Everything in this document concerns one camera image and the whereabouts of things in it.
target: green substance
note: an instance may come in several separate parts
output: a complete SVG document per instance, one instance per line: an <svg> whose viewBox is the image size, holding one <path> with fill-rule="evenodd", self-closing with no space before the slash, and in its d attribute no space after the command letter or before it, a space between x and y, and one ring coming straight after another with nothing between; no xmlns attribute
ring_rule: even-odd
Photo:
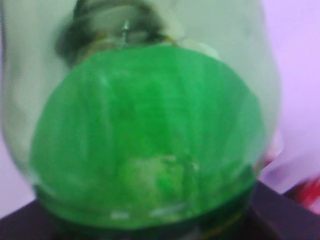
<svg viewBox="0 0 320 240"><path fill-rule="evenodd" d="M43 110L30 162L53 213L136 229L199 216L246 191L265 141L259 102L230 68L151 46L75 67Z"/></svg>

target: glass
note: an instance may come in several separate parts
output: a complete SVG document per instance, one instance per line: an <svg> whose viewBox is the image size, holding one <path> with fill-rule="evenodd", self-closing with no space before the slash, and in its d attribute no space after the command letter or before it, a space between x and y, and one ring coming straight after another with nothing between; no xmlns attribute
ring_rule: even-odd
<svg viewBox="0 0 320 240"><path fill-rule="evenodd" d="M68 239L228 239L275 130L258 0L1 1L2 128Z"/></svg>

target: glass jar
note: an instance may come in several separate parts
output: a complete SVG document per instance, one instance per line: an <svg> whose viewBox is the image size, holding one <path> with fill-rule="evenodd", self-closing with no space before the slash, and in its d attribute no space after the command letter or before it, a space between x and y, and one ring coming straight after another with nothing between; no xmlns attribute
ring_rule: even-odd
<svg viewBox="0 0 320 240"><path fill-rule="evenodd" d="M61 230L227 239L280 105L260 1L6 0L1 9L3 134Z"/></svg>

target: dark surface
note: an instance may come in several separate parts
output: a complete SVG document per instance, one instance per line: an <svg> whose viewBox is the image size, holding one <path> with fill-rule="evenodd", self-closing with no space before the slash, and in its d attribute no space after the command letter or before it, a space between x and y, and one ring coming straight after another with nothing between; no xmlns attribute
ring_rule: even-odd
<svg viewBox="0 0 320 240"><path fill-rule="evenodd" d="M37 202L0 220L0 240L57 240ZM320 217L259 183L244 227L235 240L320 240Z"/></svg>

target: red object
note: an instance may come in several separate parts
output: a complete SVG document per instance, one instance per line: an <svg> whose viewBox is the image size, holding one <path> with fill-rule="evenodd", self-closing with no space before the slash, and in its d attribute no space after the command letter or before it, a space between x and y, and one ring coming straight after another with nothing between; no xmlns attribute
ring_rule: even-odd
<svg viewBox="0 0 320 240"><path fill-rule="evenodd" d="M303 183L296 192L295 200L320 215L320 177Z"/></svg>

